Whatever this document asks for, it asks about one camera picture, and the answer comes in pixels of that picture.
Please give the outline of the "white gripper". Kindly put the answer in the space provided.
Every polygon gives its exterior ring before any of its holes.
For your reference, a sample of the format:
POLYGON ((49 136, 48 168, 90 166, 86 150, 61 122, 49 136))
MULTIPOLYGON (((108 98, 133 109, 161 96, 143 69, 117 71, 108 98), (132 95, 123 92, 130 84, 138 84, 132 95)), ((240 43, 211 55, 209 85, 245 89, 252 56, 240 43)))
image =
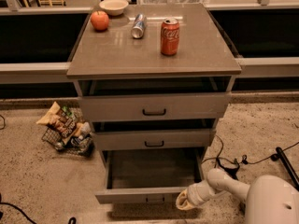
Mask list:
POLYGON ((188 211, 223 195, 224 192, 212 188, 206 180, 194 183, 183 190, 176 199, 178 210, 188 211))

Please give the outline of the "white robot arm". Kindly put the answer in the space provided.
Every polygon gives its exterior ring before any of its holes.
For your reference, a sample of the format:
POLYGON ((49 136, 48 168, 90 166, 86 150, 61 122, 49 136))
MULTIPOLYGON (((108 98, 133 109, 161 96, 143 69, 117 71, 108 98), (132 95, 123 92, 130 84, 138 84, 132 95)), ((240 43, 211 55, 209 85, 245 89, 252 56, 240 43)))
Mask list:
POLYGON ((226 192, 246 206, 245 224, 299 224, 299 191, 273 175, 262 175, 248 185, 214 168, 204 181, 183 190, 176 206, 191 210, 226 192))

